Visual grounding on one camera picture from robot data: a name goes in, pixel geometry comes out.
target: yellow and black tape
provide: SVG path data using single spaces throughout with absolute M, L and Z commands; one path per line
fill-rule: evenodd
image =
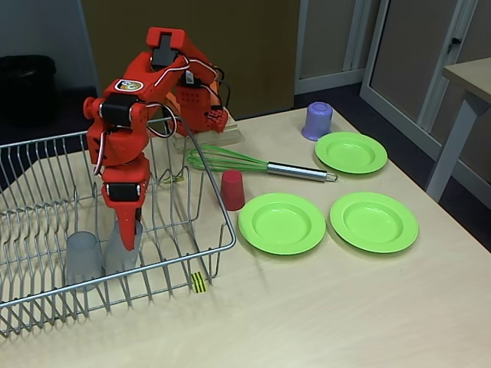
M 206 283 L 201 272 L 198 271 L 191 274 L 191 278 L 193 279 L 194 291 L 196 293 L 206 293 Z

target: green plate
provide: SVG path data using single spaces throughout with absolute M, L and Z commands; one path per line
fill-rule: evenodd
M 376 253 L 402 251 L 416 240 L 418 226 L 403 204 L 377 193 L 341 197 L 331 208 L 331 223 L 345 241 Z
M 315 247 L 324 237 L 322 212 L 307 199 L 270 193 L 247 202 L 239 215 L 244 238 L 274 255 L 296 255 Z
M 387 151 L 359 133 L 330 133 L 315 144 L 315 154 L 327 166 L 350 174 L 367 174 L 384 167 Z

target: metal handle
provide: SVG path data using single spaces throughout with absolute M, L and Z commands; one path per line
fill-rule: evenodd
M 331 172 L 287 165 L 285 163 L 268 163 L 266 171 L 269 174 L 292 176 L 294 178 L 315 180 L 317 182 L 335 182 L 338 180 L 338 176 Z

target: wire dish rack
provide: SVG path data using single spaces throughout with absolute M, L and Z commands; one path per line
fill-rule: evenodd
M 186 141 L 201 152 L 193 135 Z M 145 149 L 152 173 L 139 267 L 67 286 L 68 236 L 92 232 L 104 250 L 115 221 L 100 178 L 91 174 L 85 132 L 0 146 L 0 155 L 3 337 L 88 317 L 96 309 L 111 312 L 115 304 L 131 307 L 136 299 L 152 301 L 181 287 L 193 292 L 193 274 L 211 284 L 220 252 L 236 243 L 209 167 L 191 172 L 169 140 L 154 138 Z M 206 216 L 200 216 L 203 207 Z M 87 291 L 88 285 L 95 288 Z

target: red robotic arm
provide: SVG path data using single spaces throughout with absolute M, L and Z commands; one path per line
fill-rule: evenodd
M 143 154 L 149 141 L 147 122 L 164 107 L 173 118 L 172 130 L 187 135 L 173 111 L 163 105 L 175 88 L 178 110 L 193 133 L 222 132 L 228 114 L 216 106 L 216 70 L 207 57 L 188 39 L 182 29 L 156 28 L 148 31 L 147 45 L 152 51 L 140 53 L 123 79 L 115 80 L 102 98 L 89 97 L 84 115 L 94 119 L 87 131 L 87 145 L 95 173 L 102 166 L 102 195 L 115 209 L 120 235 L 128 250 L 134 247 L 135 220 L 150 180 L 150 164 Z

